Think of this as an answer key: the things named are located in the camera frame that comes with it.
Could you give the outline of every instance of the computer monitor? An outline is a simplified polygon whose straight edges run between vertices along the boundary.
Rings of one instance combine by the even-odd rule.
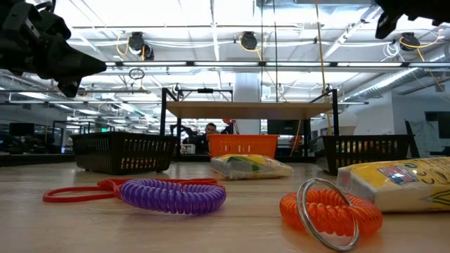
[[[34,123],[9,123],[9,134],[12,136],[34,135]]]
[[[437,119],[439,138],[450,138],[450,112],[440,112]]]
[[[267,134],[296,135],[299,120],[267,120]],[[299,135],[303,134],[303,123],[300,124]]]

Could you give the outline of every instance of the yellow package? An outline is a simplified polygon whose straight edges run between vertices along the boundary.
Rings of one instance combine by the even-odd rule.
[[[450,157],[354,164],[337,184],[382,212],[450,210]]]
[[[221,179],[272,179],[290,176],[293,168],[263,155],[222,155],[211,161]]]

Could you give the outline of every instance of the wooden shelf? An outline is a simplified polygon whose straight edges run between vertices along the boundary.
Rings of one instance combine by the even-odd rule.
[[[330,103],[167,102],[184,119],[310,119],[331,110]]]

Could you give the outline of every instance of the wooden platform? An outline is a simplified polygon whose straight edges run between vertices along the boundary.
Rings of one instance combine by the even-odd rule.
[[[330,103],[167,102],[184,119],[310,119],[331,110]]]
[[[293,166],[289,179],[223,182],[227,200],[207,216],[151,212],[115,199],[43,203],[49,189],[92,186],[108,175],[82,171],[74,163],[0,168],[0,252],[329,252],[284,224],[278,203],[305,179],[334,178],[315,165]],[[139,175],[209,176],[208,163],[173,164],[164,174]],[[447,252],[449,234],[448,213],[384,215],[382,230],[352,252]]]

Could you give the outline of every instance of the white pillar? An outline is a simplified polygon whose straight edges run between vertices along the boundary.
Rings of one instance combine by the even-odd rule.
[[[258,73],[236,73],[234,102],[261,102],[261,82]],[[240,134],[260,134],[260,119],[237,119]]]

